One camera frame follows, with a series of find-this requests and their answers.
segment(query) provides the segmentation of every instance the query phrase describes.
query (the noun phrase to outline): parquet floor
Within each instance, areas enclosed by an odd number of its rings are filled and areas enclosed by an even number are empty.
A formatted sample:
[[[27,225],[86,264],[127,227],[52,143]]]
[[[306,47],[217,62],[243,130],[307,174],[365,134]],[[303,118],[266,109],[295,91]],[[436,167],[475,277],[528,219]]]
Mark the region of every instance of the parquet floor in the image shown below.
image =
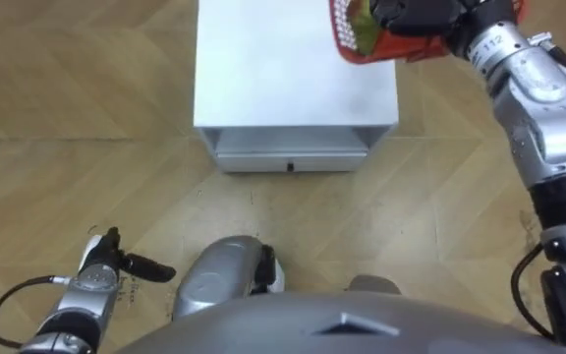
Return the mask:
[[[566,48],[566,1],[531,5],[525,32],[551,30]],[[466,63],[399,64],[401,127],[356,173],[224,175],[191,128],[196,11],[196,0],[0,0],[0,295],[73,273],[87,232],[118,225],[124,246],[179,273],[211,241],[253,234],[294,290],[367,272],[525,327],[508,282],[538,226]],[[543,266],[523,284],[542,319]],[[177,283],[125,279],[103,352],[166,323]],[[27,338],[60,292],[19,294],[0,331]]]

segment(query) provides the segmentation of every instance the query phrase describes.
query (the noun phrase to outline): white cabinet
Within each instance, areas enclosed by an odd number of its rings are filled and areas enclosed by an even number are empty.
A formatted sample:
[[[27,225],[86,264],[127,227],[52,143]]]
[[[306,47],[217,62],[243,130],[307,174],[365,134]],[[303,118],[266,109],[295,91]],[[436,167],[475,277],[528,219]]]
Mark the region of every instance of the white cabinet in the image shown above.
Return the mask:
[[[222,170],[349,171],[396,128],[394,63],[342,59],[328,11],[199,1],[194,126]]]

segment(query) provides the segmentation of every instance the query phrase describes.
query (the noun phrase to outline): drawer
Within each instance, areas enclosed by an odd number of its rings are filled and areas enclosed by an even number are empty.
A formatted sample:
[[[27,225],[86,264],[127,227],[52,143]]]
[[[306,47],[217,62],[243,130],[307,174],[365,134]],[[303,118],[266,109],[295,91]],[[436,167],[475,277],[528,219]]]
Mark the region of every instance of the drawer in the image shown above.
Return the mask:
[[[320,172],[351,171],[362,164],[366,152],[345,154],[217,154],[225,172]]]

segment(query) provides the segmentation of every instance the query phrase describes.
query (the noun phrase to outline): white box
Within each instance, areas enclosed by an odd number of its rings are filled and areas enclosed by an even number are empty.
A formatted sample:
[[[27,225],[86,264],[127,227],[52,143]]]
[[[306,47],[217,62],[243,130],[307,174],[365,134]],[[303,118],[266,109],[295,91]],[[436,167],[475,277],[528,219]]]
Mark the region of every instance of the white box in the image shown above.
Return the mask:
[[[394,62],[346,62],[327,0],[199,1],[194,126],[221,169],[353,170],[398,112]]]

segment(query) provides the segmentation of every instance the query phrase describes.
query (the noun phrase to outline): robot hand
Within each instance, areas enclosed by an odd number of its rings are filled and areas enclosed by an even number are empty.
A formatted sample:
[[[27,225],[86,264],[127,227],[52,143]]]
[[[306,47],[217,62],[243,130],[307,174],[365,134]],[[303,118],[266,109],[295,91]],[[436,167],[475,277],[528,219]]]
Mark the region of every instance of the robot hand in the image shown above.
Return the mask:
[[[20,349],[23,354],[97,352],[117,299],[120,270],[154,282],[167,282],[176,275],[176,270],[170,266],[125,254],[119,249],[120,239],[116,227],[110,228],[106,235],[93,236],[86,246],[78,275],[73,278],[42,276],[4,294],[0,308],[6,299],[24,287],[40,283],[67,285],[67,291],[32,339],[22,344],[0,337],[0,344]]]
[[[442,0],[434,2],[435,11],[425,1],[370,0],[370,12],[393,34],[441,35],[446,47],[486,80],[494,116],[506,131],[543,230],[540,244],[513,273],[513,297],[537,331],[566,344],[566,54],[549,33],[523,37],[516,5]],[[542,250],[557,263],[541,276],[553,333],[530,315],[518,292],[519,275]]]

